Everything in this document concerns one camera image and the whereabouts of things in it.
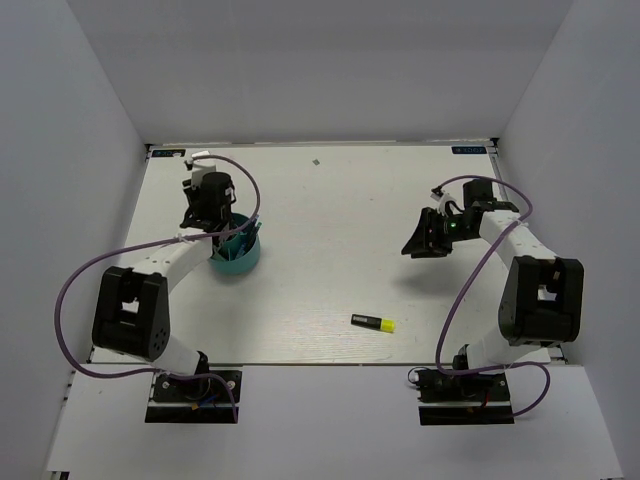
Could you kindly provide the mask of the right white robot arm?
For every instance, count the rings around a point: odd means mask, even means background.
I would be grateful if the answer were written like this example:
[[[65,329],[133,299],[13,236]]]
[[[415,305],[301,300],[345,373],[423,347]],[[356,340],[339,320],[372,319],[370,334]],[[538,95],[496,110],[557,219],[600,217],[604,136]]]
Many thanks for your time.
[[[437,207],[422,209],[418,225],[402,249],[413,259],[444,258],[455,244],[483,240],[489,248],[457,294],[442,330],[447,332],[467,292],[488,260],[497,256],[508,270],[498,306],[497,324],[483,337],[461,348],[450,368],[453,390],[472,399],[488,385],[487,374],[527,364],[527,355],[574,342],[580,332],[584,266],[547,248],[529,229],[531,201],[519,209],[494,195],[498,180],[462,175],[463,201],[456,202],[442,185],[431,191]]]

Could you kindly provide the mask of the yellow black highlighter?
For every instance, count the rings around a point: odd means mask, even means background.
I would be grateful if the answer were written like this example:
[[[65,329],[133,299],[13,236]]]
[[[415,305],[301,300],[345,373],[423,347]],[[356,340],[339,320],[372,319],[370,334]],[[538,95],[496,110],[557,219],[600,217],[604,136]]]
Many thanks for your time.
[[[354,326],[385,333],[393,333],[395,331],[395,323],[392,320],[385,318],[352,314],[350,323]]]

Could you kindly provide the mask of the blue capped pen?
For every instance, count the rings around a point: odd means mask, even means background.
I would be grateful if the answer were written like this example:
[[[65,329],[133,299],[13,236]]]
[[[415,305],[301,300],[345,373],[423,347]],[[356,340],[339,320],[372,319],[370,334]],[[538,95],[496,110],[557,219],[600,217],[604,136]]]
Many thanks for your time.
[[[243,257],[246,253],[248,253],[251,250],[251,248],[255,244],[255,241],[258,237],[258,232],[261,226],[262,226],[262,223],[260,221],[254,222],[252,224],[251,228],[248,230],[248,232],[246,233],[246,235],[244,236],[241,242],[241,245],[236,253],[236,259]]]

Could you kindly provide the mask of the teal round desk organizer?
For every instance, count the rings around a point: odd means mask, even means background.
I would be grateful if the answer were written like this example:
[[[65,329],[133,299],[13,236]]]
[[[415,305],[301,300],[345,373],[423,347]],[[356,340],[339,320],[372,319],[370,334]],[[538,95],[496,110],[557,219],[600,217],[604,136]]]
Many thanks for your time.
[[[240,233],[229,237],[209,262],[222,275],[248,273],[258,263],[261,254],[259,231],[261,223],[254,219]]]

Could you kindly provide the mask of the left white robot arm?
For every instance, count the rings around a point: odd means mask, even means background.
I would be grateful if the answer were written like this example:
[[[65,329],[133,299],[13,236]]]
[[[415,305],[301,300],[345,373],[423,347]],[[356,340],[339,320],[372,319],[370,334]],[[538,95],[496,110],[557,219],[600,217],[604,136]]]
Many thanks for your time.
[[[199,399],[211,387],[205,355],[171,333],[169,295],[214,253],[219,240],[189,235],[227,232],[235,187],[223,172],[204,174],[185,188],[189,206],[178,241],[164,245],[131,267],[110,267],[102,276],[92,328],[97,347],[122,353],[177,376],[177,387]]]

